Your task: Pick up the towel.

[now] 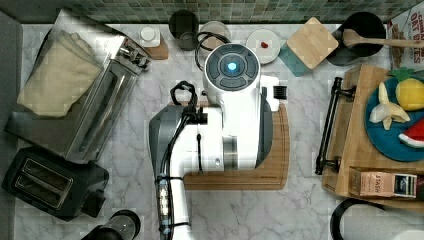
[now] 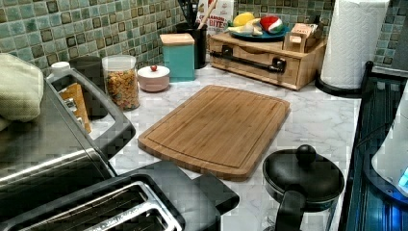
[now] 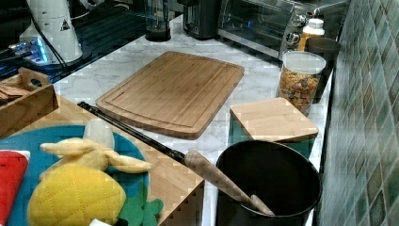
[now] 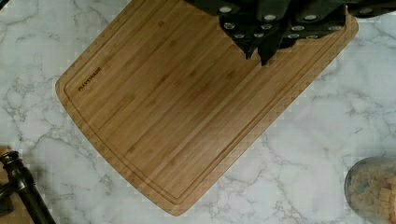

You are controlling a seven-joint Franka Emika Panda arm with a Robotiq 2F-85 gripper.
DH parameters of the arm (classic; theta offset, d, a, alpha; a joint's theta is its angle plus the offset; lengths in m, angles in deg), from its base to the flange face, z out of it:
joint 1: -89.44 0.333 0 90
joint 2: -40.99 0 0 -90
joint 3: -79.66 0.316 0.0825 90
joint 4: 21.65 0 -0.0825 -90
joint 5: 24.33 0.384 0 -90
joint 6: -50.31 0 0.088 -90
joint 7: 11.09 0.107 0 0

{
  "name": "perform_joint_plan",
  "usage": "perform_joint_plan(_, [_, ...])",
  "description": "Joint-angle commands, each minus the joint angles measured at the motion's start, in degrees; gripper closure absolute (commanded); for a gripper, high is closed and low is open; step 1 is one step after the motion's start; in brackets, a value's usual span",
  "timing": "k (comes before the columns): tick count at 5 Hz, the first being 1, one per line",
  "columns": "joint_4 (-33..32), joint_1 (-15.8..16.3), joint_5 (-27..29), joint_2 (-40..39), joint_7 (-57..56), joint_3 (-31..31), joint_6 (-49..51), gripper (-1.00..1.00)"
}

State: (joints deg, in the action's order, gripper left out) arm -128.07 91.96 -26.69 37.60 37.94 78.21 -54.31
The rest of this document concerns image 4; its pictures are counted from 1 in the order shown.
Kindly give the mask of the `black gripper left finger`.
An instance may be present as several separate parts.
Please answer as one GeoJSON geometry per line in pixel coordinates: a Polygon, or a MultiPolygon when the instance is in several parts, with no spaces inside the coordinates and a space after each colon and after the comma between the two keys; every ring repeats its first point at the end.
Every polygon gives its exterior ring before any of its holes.
{"type": "Polygon", "coordinates": [[[222,31],[247,59],[257,50],[270,60],[280,49],[287,29],[289,0],[186,0],[219,19],[222,31]]]}

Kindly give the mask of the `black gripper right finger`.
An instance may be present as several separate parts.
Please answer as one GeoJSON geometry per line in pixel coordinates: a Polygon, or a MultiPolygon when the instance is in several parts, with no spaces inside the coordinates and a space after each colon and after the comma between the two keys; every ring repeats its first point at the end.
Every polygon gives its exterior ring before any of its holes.
{"type": "Polygon", "coordinates": [[[395,0],[257,0],[257,18],[271,24],[258,46],[262,65],[298,39],[317,39],[342,30],[347,15],[368,19],[395,11],[395,0]]]}

